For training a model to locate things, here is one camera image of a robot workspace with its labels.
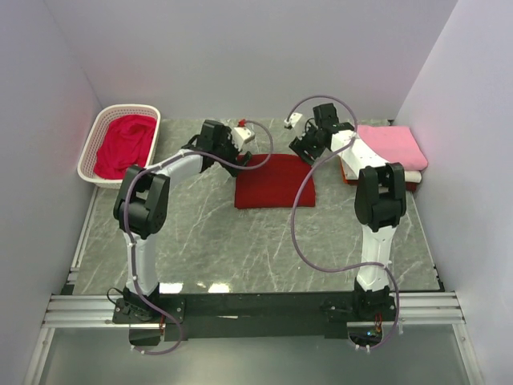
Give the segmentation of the dark red t shirt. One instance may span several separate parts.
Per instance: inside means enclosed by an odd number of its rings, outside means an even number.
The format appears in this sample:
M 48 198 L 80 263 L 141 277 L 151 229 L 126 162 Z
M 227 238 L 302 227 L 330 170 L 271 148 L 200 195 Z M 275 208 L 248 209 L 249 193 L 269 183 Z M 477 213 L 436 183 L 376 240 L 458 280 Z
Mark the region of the dark red t shirt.
M 236 177 L 236 209 L 291 208 L 311 167 L 298 156 L 273 154 L 260 168 L 240 171 Z

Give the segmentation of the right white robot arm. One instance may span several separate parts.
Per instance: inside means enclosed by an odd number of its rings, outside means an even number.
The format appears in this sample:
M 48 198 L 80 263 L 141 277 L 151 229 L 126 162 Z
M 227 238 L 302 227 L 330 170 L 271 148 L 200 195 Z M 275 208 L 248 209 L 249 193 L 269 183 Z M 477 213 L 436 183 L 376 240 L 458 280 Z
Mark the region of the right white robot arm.
M 362 226 L 362 256 L 355 278 L 352 311 L 362 320 L 394 310 L 387 268 L 392 240 L 406 213 L 405 171 L 399 163 L 378 156 L 357 133 L 355 122 L 341 122 L 337 109 L 324 103 L 313 120 L 292 112 L 284 122 L 294 131 L 289 148 L 312 165 L 325 150 L 336 154 L 357 175 L 354 211 Z

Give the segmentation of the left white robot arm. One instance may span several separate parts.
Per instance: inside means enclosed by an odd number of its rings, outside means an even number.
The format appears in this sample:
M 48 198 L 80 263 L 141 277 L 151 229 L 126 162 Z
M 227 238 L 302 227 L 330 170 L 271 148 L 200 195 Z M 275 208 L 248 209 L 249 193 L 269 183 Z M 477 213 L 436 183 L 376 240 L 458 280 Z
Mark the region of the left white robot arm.
M 216 162 L 236 176 L 252 157 L 242 150 L 254 137 L 244 122 L 229 127 L 205 120 L 200 132 L 174 156 L 149 168 L 133 165 L 127 169 L 113 208 L 127 245 L 128 276 L 123 304 L 118 306 L 121 312 L 141 322 L 173 317 L 160 307 L 156 273 L 156 234 L 167 219 L 169 194 Z

